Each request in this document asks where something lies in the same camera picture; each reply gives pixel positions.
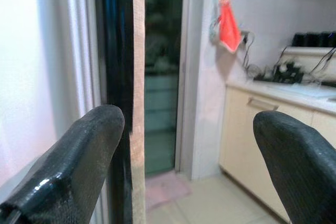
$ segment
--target shelf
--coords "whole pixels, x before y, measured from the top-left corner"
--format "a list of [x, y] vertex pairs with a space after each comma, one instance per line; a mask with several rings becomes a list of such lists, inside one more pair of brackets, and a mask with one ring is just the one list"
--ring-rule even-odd
[[323, 56], [332, 50], [332, 47], [287, 47], [284, 55]]

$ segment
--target cabinet handle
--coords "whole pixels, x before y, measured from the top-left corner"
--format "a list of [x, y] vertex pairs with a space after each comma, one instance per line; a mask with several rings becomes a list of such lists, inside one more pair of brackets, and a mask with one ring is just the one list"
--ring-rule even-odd
[[247, 105], [258, 108], [258, 109], [262, 109], [262, 110], [277, 110], [279, 108], [278, 105], [274, 105], [274, 104], [270, 104], [268, 102], [260, 101], [258, 99], [253, 98], [253, 97], [250, 97], [248, 99]]

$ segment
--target red cloth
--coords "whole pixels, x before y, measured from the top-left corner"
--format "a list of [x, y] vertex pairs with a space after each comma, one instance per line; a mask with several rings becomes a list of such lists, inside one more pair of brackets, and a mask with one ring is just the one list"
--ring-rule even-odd
[[241, 35], [229, 1], [221, 5], [220, 11], [219, 39], [227, 50], [234, 53], [240, 44]]

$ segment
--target cabinet door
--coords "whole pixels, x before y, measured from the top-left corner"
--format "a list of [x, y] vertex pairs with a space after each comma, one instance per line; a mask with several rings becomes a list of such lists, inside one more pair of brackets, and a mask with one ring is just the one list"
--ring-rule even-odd
[[336, 148], [336, 116], [315, 111], [311, 126]]
[[222, 168], [278, 215], [289, 220], [255, 141], [253, 119], [258, 112], [278, 110], [310, 124], [312, 111], [232, 88], [228, 89], [226, 99]]

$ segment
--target kitchen counter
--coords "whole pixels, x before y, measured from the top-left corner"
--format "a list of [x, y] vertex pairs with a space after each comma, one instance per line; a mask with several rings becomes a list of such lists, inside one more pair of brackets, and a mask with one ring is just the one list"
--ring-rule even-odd
[[336, 88], [316, 84], [281, 84], [260, 81], [227, 81], [228, 87], [336, 115]]

